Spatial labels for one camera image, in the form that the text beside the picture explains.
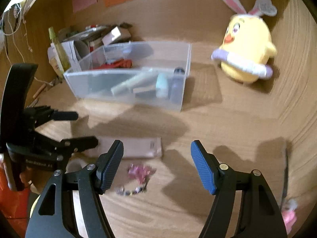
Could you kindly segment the person left hand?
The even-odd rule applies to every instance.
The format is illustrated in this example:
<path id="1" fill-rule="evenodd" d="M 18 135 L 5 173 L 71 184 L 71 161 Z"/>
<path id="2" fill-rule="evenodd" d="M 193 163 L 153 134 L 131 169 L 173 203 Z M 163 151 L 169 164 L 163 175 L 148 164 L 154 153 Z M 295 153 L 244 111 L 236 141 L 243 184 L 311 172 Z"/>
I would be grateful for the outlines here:
<path id="1" fill-rule="evenodd" d="M 37 195 L 42 193 L 52 173 L 41 169 L 26 167 L 23 171 L 9 158 L 1 154 L 1 168 L 4 169 L 8 187 L 11 191 L 24 191 L 30 188 Z"/>

